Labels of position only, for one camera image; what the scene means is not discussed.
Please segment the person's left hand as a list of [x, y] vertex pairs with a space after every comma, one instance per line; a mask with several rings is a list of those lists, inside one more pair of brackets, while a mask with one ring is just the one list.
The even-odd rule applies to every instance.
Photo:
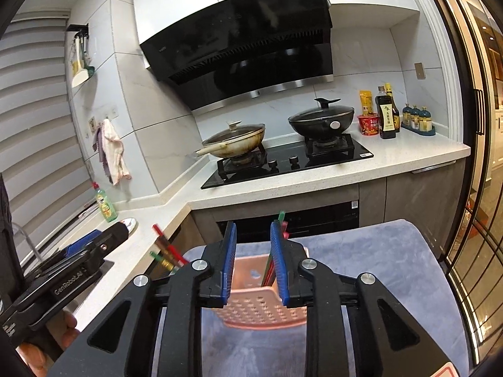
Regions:
[[53, 317], [33, 341], [23, 342], [16, 349], [35, 376], [44, 377], [54, 364], [51, 354], [66, 350], [80, 334], [77, 319], [63, 310]]

